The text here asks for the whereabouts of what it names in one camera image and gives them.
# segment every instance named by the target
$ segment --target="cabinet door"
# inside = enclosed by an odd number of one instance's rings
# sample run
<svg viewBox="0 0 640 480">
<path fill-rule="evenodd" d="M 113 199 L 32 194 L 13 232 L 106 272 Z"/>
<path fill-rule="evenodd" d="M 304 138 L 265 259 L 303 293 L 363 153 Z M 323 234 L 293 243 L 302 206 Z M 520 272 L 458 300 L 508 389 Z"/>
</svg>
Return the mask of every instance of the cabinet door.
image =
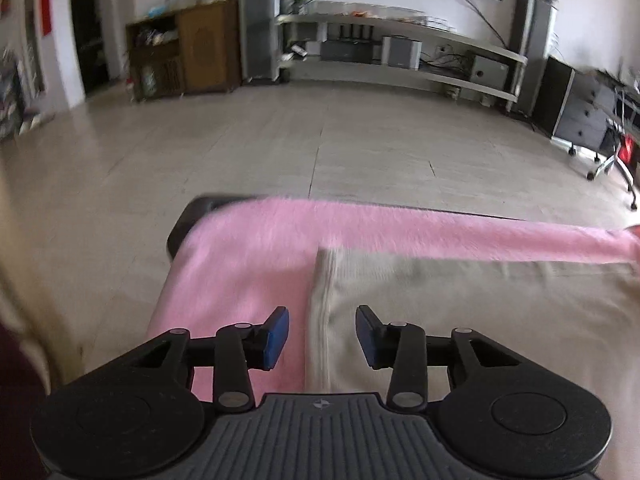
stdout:
<svg viewBox="0 0 640 480">
<path fill-rule="evenodd" d="M 201 91 L 226 83 L 223 7 L 195 7 L 178 17 L 180 51 L 187 90 Z"/>
</svg>

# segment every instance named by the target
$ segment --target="pink cloth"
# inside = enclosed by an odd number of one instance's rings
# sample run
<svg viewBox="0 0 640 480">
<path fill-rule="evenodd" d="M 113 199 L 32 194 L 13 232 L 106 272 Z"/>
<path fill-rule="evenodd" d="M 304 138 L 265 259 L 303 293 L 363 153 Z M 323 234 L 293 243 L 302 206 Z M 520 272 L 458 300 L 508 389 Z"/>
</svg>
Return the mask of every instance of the pink cloth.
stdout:
<svg viewBox="0 0 640 480">
<path fill-rule="evenodd" d="M 256 399 L 302 392 L 308 298 L 318 248 L 465 260 L 639 261 L 632 230 L 607 231 L 374 205 L 269 198 L 227 206 L 186 237 L 149 324 L 149 338 L 176 327 L 211 336 L 236 322 L 261 323 L 279 305 L 289 339 L 271 372 L 252 370 Z M 193 393 L 211 400 L 211 370 Z"/>
</svg>

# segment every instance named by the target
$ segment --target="dark door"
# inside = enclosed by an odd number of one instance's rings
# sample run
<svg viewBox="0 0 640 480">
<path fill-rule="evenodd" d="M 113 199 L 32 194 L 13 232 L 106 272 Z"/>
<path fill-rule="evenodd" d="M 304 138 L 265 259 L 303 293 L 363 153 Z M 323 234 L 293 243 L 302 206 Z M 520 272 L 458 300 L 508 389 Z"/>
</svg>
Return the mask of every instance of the dark door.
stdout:
<svg viewBox="0 0 640 480">
<path fill-rule="evenodd" d="M 97 2 L 98 0 L 71 0 L 78 63 L 84 92 L 87 94 L 109 81 Z"/>
</svg>

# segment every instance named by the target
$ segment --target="beige fabric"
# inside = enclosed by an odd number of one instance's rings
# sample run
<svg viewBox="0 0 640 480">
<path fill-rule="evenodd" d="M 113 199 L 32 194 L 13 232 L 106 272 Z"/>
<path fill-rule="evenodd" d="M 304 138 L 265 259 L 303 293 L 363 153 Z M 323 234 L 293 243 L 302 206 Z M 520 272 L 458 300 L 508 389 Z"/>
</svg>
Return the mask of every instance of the beige fabric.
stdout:
<svg viewBox="0 0 640 480">
<path fill-rule="evenodd" d="M 367 367 L 354 313 L 448 336 L 471 327 L 597 395 L 614 421 L 598 474 L 640 479 L 640 280 L 631 264 L 419 260 L 321 251 L 308 320 L 308 392 L 378 391 L 390 370 Z M 430 368 L 430 400 L 448 391 Z"/>
<path fill-rule="evenodd" d="M 34 270 L 28 244 L 0 173 L 0 322 L 15 332 L 21 349 L 55 389 L 82 374 L 79 348 Z"/>
</svg>

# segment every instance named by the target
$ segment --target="tall floor speaker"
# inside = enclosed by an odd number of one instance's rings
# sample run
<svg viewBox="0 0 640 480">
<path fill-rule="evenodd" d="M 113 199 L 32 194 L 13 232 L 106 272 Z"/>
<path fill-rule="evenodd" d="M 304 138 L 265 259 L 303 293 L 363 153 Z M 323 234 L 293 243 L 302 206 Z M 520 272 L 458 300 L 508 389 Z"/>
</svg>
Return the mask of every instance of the tall floor speaker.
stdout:
<svg viewBox="0 0 640 480">
<path fill-rule="evenodd" d="M 529 59 L 515 106 L 527 117 L 533 113 L 546 60 L 553 49 L 557 15 L 558 10 L 542 0 L 516 0 L 509 48 Z"/>
<path fill-rule="evenodd" d="M 245 82 L 278 78 L 278 33 L 275 19 L 280 0 L 240 0 L 240 47 Z"/>
</svg>

